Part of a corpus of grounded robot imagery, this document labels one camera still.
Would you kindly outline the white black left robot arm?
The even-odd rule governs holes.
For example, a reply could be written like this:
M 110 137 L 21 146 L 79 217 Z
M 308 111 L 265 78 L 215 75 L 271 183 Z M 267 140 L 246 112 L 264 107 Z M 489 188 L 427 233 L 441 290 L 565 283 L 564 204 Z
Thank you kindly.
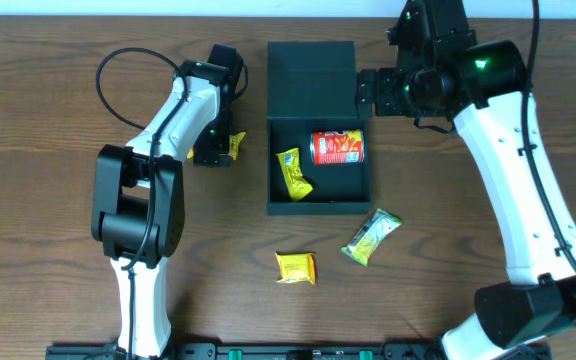
M 232 130 L 232 104 L 247 88 L 248 69 L 237 51 L 216 44 L 205 62 L 165 62 L 172 89 L 158 113 L 96 160 L 91 233 L 119 286 L 115 359 L 173 357 L 166 271 L 184 229 L 184 163 L 227 167 L 242 139 Z

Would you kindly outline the small yellow square snack packet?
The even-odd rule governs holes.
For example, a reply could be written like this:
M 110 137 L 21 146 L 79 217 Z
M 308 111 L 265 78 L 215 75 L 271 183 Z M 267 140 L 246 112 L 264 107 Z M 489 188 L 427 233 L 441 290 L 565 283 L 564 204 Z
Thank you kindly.
M 299 254 L 275 254 L 279 266 L 278 283 L 308 282 L 316 284 L 316 267 L 312 252 Z

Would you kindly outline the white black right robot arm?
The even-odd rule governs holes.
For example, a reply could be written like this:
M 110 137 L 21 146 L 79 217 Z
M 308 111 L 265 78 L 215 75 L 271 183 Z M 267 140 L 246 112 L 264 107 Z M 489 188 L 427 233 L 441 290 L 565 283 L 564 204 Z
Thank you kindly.
M 480 172 L 502 235 L 505 282 L 474 296 L 474 313 L 425 351 L 428 359 L 533 356 L 576 327 L 576 225 L 541 138 L 534 54 L 481 43 L 460 0 L 409 0 L 387 32 L 393 68 L 364 70 L 358 102 L 429 129 L 445 117 Z

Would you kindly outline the green white snack packet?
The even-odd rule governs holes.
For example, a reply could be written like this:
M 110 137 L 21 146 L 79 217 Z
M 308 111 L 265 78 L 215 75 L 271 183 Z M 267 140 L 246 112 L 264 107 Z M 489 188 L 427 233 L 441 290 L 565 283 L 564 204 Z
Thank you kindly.
M 341 248 L 341 253 L 363 266 L 368 266 L 370 257 L 381 242 L 401 225 L 402 220 L 399 217 L 378 208 L 353 239 Z

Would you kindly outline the red Pringles can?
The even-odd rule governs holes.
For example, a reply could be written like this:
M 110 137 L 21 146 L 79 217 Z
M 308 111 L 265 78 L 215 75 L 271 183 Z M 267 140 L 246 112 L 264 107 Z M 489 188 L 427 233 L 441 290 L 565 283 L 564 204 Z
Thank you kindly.
M 364 133 L 360 129 L 313 132 L 310 152 L 315 165 L 361 163 L 365 158 Z

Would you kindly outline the black gift box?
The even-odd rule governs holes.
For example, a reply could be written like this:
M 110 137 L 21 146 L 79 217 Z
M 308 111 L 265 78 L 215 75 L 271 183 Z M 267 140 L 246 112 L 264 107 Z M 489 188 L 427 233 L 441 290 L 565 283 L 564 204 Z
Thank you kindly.
M 316 131 L 367 131 L 370 115 L 357 105 L 358 72 L 351 41 L 270 42 L 267 59 L 269 215 L 364 214 L 372 208 L 369 159 L 316 165 Z M 277 155 L 297 148 L 300 169 L 313 186 L 293 201 Z

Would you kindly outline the yellow wafer snack packet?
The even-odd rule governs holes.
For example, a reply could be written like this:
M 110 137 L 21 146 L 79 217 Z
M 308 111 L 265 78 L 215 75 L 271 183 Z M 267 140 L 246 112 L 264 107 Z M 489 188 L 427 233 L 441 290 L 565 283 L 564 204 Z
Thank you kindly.
M 313 190 L 312 184 L 304 177 L 301 170 L 298 148 L 292 148 L 276 154 L 289 197 L 299 202 Z

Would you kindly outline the yellow peanut butter snack packet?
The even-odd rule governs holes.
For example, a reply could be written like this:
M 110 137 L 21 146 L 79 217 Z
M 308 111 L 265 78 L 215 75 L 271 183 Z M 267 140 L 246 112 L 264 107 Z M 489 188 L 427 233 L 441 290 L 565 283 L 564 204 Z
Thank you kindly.
M 227 156 L 230 160 L 236 160 L 239 154 L 239 146 L 245 137 L 246 132 L 239 132 L 235 135 L 228 135 L 228 152 L 224 154 L 218 154 L 218 156 Z M 187 159 L 192 159 L 195 157 L 195 147 L 192 147 L 187 154 Z

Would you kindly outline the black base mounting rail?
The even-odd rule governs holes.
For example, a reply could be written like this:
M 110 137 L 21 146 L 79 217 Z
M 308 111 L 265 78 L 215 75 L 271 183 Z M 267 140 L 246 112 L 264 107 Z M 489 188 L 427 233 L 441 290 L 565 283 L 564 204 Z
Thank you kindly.
M 46 360 L 121 360 L 127 353 L 111 343 L 102 346 L 61 345 L 46 348 Z M 441 359 L 439 348 L 420 342 L 388 342 L 381 346 L 288 346 L 183 343 L 167 348 L 162 360 L 425 360 Z

